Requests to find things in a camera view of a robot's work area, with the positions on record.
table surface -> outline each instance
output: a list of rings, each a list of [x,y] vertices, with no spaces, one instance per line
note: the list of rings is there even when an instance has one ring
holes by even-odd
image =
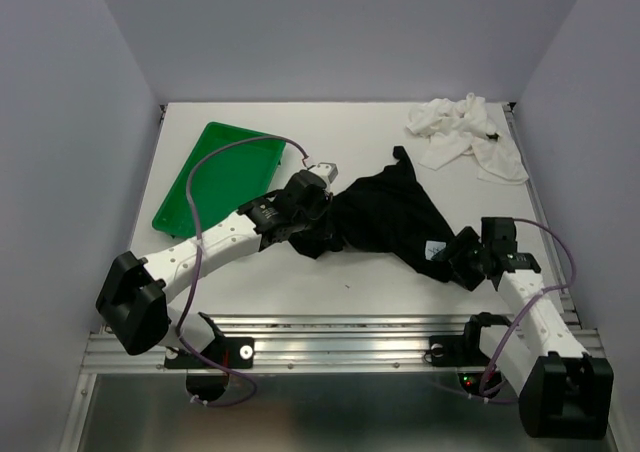
[[[483,216],[534,219],[526,185],[497,185],[476,178],[473,157],[461,157],[439,171],[418,164],[426,147],[404,126],[412,103],[172,103],[169,104],[133,234],[137,256],[177,241],[151,221],[207,123],[216,121],[290,137],[320,162],[338,164],[333,190],[376,174],[394,162],[393,146],[403,145],[418,181],[454,232],[466,225],[480,231]],[[507,131],[500,104],[489,115]],[[302,164],[287,146],[271,188],[281,188]],[[518,227],[522,251],[534,254],[545,283],[552,283],[540,232]],[[186,294],[176,299],[183,304]],[[199,284],[194,309],[213,315],[448,315],[509,312],[486,281],[469,292],[415,273],[391,254],[327,253],[318,260],[298,255],[285,243],[215,271]]]

green tray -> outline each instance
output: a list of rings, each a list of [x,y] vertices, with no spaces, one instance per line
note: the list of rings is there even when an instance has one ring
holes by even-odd
[[[173,237],[193,237],[195,228],[185,195],[191,169],[205,155],[249,137],[266,135],[253,130],[210,122],[171,186],[152,226]],[[240,205],[267,191],[278,167],[284,142],[264,140],[225,150],[196,173],[191,193],[198,207],[202,229],[213,227]]]

black cloth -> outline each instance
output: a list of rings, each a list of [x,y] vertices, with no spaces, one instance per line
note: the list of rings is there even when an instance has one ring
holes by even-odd
[[[289,242],[314,259],[347,244],[366,252],[391,252],[416,272],[447,282],[449,264],[427,260],[425,246],[427,241],[448,243],[453,231],[417,182],[404,147],[394,147],[393,156],[396,164],[356,180],[333,198],[317,227],[292,235]]]

crumpled white fabric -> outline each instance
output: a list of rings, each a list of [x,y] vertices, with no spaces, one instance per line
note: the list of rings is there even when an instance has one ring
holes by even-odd
[[[515,142],[489,118],[484,97],[468,94],[459,102],[434,99],[416,106],[407,129],[429,141],[420,160],[425,167],[438,170],[461,155],[474,155],[481,180],[522,184],[529,179]]]

clothing tag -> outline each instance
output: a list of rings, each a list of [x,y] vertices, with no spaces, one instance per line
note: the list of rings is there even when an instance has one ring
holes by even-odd
[[[447,246],[445,242],[438,242],[435,240],[427,240],[424,246],[424,258],[431,260],[431,258],[444,249]]]

